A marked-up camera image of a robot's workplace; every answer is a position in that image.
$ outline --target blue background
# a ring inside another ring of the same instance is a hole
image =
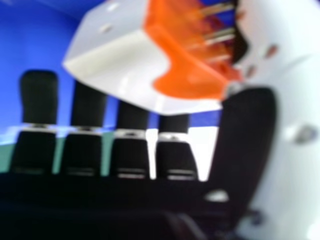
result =
[[[21,125],[22,107],[19,78],[28,69],[55,71],[59,77],[58,125],[70,121],[73,78],[61,62],[82,16],[102,0],[0,0],[0,134],[10,126]],[[217,0],[203,0],[214,4]],[[233,24],[232,11],[219,14],[226,24]],[[108,98],[104,121],[112,128],[118,101]],[[191,126],[216,126],[220,112],[202,112],[191,116]],[[156,128],[158,116],[150,115],[150,128]]]

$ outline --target white plastic casing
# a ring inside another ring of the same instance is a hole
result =
[[[238,24],[249,42],[239,62],[249,87],[268,87],[277,103],[271,153],[237,232],[248,240],[320,239],[320,4],[317,0],[242,0]],[[270,46],[273,56],[266,57]],[[312,134],[296,141],[304,128]]]
[[[83,18],[64,59],[80,82],[162,115],[221,108],[214,99],[188,100],[159,93],[153,82],[170,59],[144,31],[149,0],[110,0]]]

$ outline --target translucent orange cover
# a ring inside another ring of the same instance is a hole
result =
[[[154,87],[167,96],[221,99],[228,81],[240,79],[227,61],[219,60],[230,55],[225,45],[206,44],[204,36],[215,29],[202,7],[198,0],[150,0],[144,29],[171,61]]]

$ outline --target blue surface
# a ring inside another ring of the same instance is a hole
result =
[[[19,78],[29,69],[46,69],[57,73],[57,122],[60,126],[69,124],[74,80],[64,71],[61,62],[79,24],[78,20],[101,2],[103,1],[0,0],[0,134],[5,133],[10,126],[21,124]],[[232,13],[223,14],[220,18],[226,25],[232,24]],[[104,121],[106,128],[115,125],[117,104],[115,98],[109,97]],[[219,112],[193,114],[191,126],[216,126],[219,116]],[[157,124],[158,117],[152,113],[149,127],[155,128]]]

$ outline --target green surface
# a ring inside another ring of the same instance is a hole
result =
[[[101,175],[107,176],[109,173],[110,164],[110,153],[113,140],[113,132],[107,132],[103,134],[103,148],[102,148],[102,165],[101,165]],[[59,172],[62,151],[65,143],[65,138],[57,138],[55,156],[52,172],[57,174]],[[14,150],[15,145],[2,145],[0,146],[0,172],[7,172],[9,169],[10,158]]]

